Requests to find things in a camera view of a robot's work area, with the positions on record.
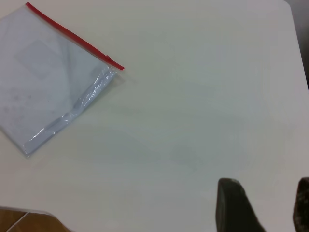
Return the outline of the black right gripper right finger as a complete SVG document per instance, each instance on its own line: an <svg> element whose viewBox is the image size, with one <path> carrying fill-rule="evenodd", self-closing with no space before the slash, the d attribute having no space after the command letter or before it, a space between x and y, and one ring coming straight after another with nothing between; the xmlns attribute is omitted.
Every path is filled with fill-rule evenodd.
<svg viewBox="0 0 309 232"><path fill-rule="evenodd" d="M297 187L293 222L296 232L309 231L309 178L300 179Z"/></svg>

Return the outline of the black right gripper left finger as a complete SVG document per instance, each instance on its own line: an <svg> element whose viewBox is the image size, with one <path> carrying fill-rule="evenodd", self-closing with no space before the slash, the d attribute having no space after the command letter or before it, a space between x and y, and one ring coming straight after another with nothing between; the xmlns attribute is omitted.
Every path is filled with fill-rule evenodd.
<svg viewBox="0 0 309 232"><path fill-rule="evenodd" d="M239 181L221 178L218 181L216 203L218 232L264 232L246 192Z"/></svg>

